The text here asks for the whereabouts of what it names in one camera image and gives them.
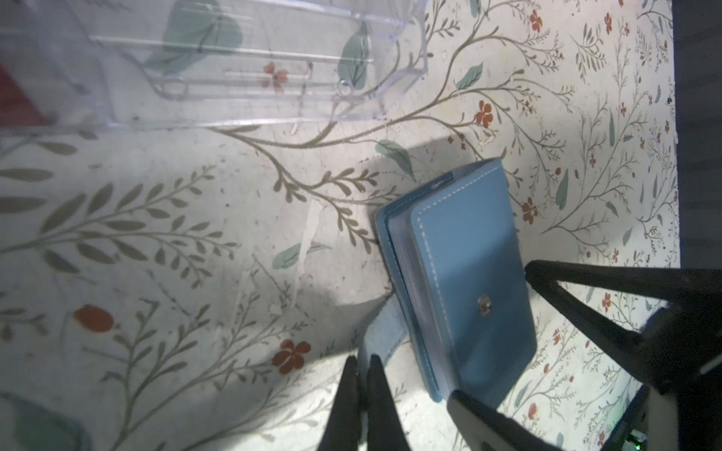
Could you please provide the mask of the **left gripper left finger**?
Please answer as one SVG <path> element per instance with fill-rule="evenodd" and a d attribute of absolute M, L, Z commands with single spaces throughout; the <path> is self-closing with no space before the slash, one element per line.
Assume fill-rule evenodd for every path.
<path fill-rule="evenodd" d="M 346 359 L 318 451 L 357 451 L 361 436 L 361 397 L 357 359 Z"/>

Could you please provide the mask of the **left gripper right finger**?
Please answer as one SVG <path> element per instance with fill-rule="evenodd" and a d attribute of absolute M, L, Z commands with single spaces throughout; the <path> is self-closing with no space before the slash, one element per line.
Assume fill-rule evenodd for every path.
<path fill-rule="evenodd" d="M 366 410 L 368 414 L 369 451 L 410 451 L 402 422 L 398 416 L 382 360 L 379 355 L 370 357 L 367 374 Z"/>

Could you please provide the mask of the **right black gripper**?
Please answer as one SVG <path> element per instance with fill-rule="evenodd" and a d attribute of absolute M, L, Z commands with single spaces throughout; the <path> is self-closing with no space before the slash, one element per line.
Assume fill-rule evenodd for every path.
<path fill-rule="evenodd" d="M 721 272 L 622 268 L 534 260 L 534 291 L 642 386 L 605 450 L 721 448 Z M 642 332 L 627 330 L 562 287 L 569 282 L 656 298 Z"/>

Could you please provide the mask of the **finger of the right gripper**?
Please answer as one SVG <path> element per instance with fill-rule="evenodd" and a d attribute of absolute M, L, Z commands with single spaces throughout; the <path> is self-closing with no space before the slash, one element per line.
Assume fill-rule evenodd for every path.
<path fill-rule="evenodd" d="M 450 395 L 447 411 L 471 450 L 560 450 L 460 390 Z"/>

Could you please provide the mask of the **blue leather card holder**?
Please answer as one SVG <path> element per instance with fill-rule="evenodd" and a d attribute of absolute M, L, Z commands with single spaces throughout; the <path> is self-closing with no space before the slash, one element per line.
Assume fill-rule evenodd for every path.
<path fill-rule="evenodd" d="M 461 166 L 379 208 L 393 293 L 369 324 L 359 368 L 410 340 L 432 400 L 460 390 L 498 407 L 537 350 L 502 163 Z"/>

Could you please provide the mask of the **clear acrylic organizer box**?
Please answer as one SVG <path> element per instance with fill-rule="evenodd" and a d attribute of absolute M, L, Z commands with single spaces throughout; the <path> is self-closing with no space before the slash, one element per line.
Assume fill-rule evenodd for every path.
<path fill-rule="evenodd" d="M 423 1 L 5 1 L 3 135 L 383 116 L 427 72 Z"/>

